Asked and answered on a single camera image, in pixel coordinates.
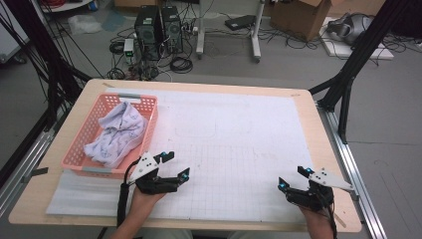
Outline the clear plastic bag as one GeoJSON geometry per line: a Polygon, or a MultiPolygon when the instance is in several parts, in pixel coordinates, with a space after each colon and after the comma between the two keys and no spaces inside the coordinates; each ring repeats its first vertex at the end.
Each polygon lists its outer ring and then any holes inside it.
{"type": "Polygon", "coordinates": [[[102,25],[94,16],[76,15],[68,19],[73,35],[93,34],[102,29],[102,25]]]}

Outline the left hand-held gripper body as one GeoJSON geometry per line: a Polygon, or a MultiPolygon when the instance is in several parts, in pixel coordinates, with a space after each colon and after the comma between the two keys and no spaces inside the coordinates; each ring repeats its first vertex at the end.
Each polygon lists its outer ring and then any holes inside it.
{"type": "Polygon", "coordinates": [[[153,157],[154,155],[147,151],[133,163],[135,169],[131,172],[128,184],[135,184],[142,193],[149,195],[176,192],[179,184],[171,183],[171,177],[158,175],[159,163],[153,157]]]}

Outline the aluminium rail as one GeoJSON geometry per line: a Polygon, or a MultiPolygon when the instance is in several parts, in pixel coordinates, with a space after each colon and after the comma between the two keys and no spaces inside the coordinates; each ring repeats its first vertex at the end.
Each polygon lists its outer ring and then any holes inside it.
{"type": "Polygon", "coordinates": [[[23,151],[21,161],[12,170],[10,177],[0,189],[0,218],[12,207],[18,195],[28,183],[21,183],[21,178],[31,170],[39,168],[43,157],[55,138],[52,130],[40,132],[35,139],[29,143],[29,147],[23,151]]]}
{"type": "Polygon", "coordinates": [[[339,123],[335,113],[327,112],[319,106],[316,106],[316,108],[321,118],[326,122],[326,130],[332,137],[339,156],[340,170],[354,186],[354,190],[359,194],[359,200],[354,201],[352,199],[352,201],[358,205],[358,215],[363,221],[364,227],[372,239],[387,239],[385,230],[371,201],[351,149],[347,143],[342,141],[337,132],[339,123]]]}

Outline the grey and black device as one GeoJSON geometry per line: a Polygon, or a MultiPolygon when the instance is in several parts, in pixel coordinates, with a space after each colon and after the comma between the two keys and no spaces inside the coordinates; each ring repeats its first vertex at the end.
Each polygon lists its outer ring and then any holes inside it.
{"type": "Polygon", "coordinates": [[[326,31],[334,33],[345,44],[354,45],[367,31],[372,18],[361,13],[345,13],[339,19],[329,21],[326,31]]]}

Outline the white round table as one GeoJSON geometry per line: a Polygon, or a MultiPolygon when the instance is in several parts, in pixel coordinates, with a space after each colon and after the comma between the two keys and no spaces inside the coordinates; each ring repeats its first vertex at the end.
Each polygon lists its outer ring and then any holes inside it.
{"type": "Polygon", "coordinates": [[[66,2],[58,7],[51,7],[46,6],[44,4],[40,4],[40,8],[43,12],[64,12],[69,11],[73,9],[77,9],[80,7],[88,6],[90,3],[94,2],[96,0],[82,0],[81,2],[71,2],[70,0],[66,0],[66,2]]]}

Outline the pink plastic basket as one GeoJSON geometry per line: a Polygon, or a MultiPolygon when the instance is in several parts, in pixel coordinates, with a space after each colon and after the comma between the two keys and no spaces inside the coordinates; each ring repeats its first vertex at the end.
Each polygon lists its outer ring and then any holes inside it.
{"type": "Polygon", "coordinates": [[[127,167],[149,150],[155,125],[158,120],[156,96],[102,93],[88,112],[84,123],[62,159],[62,168],[71,169],[80,176],[122,179],[127,167]],[[146,131],[140,145],[132,149],[117,168],[104,167],[84,153],[84,146],[93,142],[103,131],[99,119],[105,117],[121,101],[128,101],[147,120],[146,131]]]}

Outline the white rolling stand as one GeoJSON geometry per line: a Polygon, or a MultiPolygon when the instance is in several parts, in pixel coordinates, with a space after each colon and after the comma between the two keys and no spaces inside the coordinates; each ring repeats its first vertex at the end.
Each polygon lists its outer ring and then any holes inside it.
{"type": "MultiPolygon", "coordinates": [[[[197,32],[197,41],[196,41],[196,56],[199,60],[202,59],[204,56],[204,47],[205,47],[205,34],[206,28],[204,26],[204,17],[206,15],[206,9],[204,5],[205,0],[198,0],[199,1],[199,16],[198,19],[198,32],[197,32]]],[[[266,0],[258,0],[258,8],[255,18],[255,23],[251,27],[250,32],[250,40],[253,49],[253,58],[257,63],[261,61],[261,48],[259,43],[259,30],[261,25],[261,20],[265,8],[266,0]]]]}

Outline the black metal frame strut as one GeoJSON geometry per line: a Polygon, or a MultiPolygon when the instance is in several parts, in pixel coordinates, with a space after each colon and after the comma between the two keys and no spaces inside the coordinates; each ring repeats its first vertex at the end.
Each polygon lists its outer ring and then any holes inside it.
{"type": "Polygon", "coordinates": [[[336,104],[341,101],[337,134],[342,143],[347,144],[346,126],[353,82],[412,1],[385,0],[341,70],[331,79],[309,89],[312,95],[326,90],[324,97],[317,102],[317,105],[326,112],[333,113],[336,104]]]}
{"type": "Polygon", "coordinates": [[[0,7],[3,6],[8,7],[37,52],[35,55],[11,22],[0,14],[0,24],[27,55],[39,79],[48,86],[46,94],[48,107],[43,117],[46,120],[46,127],[51,128],[58,120],[60,106],[64,103],[72,106],[82,93],[82,83],[87,83],[92,77],[65,60],[40,20],[31,0],[0,0],[0,7]]]}

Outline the white foam board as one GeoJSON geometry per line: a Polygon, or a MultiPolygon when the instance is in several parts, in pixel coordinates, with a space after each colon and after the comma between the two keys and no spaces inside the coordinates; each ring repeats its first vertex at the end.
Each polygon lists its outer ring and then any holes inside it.
{"type": "MultiPolygon", "coordinates": [[[[331,17],[324,19],[319,30],[320,40],[329,56],[347,59],[352,53],[351,47],[340,40],[334,33],[326,31],[327,23],[331,20],[331,17]]],[[[370,56],[371,60],[392,60],[393,58],[393,54],[383,44],[379,44],[378,48],[370,56]]]]}

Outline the white grid mat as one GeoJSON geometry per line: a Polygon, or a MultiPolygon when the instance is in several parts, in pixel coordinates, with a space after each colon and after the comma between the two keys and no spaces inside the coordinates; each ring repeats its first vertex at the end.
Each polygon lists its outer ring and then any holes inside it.
{"type": "Polygon", "coordinates": [[[310,166],[308,117],[317,112],[306,91],[283,94],[154,90],[158,120],[149,150],[172,151],[162,177],[189,169],[189,180],[161,199],[154,219],[298,223],[300,210],[278,189],[280,179],[305,189],[298,166],[310,166]]]}

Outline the flat black box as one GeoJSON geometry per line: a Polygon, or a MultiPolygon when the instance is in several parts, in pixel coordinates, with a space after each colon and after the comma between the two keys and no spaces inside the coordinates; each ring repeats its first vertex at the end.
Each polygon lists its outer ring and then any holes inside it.
{"type": "Polygon", "coordinates": [[[245,15],[225,21],[225,26],[232,31],[248,28],[255,23],[255,16],[245,15]]]}

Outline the open cardboard box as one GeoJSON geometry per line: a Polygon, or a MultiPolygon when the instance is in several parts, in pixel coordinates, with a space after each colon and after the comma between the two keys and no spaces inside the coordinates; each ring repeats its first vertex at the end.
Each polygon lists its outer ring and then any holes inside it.
{"type": "Polygon", "coordinates": [[[331,7],[331,0],[279,0],[270,25],[306,42],[314,39],[331,7]]]}

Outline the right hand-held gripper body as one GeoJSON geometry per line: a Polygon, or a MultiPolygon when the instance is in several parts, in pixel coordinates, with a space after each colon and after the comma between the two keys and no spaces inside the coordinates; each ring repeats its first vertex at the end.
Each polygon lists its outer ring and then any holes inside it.
{"type": "Polygon", "coordinates": [[[309,188],[307,190],[292,188],[292,191],[285,195],[289,202],[309,208],[312,211],[320,211],[333,204],[334,195],[332,189],[334,187],[345,191],[354,190],[352,184],[324,168],[315,171],[308,180],[309,188]]]}

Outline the beige tape strip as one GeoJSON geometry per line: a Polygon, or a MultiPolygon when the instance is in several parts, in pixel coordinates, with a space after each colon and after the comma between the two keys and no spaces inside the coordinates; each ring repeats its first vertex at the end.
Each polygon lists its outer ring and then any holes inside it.
{"type": "Polygon", "coordinates": [[[343,214],[333,213],[333,217],[336,223],[340,225],[341,228],[346,228],[345,216],[343,214]]]}

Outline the lilac printed towel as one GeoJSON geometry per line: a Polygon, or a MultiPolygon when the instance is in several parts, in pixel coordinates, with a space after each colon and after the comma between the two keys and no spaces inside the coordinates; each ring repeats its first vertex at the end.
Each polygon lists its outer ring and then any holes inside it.
{"type": "Polygon", "coordinates": [[[148,121],[131,103],[123,102],[100,118],[99,124],[102,132],[84,146],[84,153],[104,167],[117,168],[142,143],[148,121]]]}

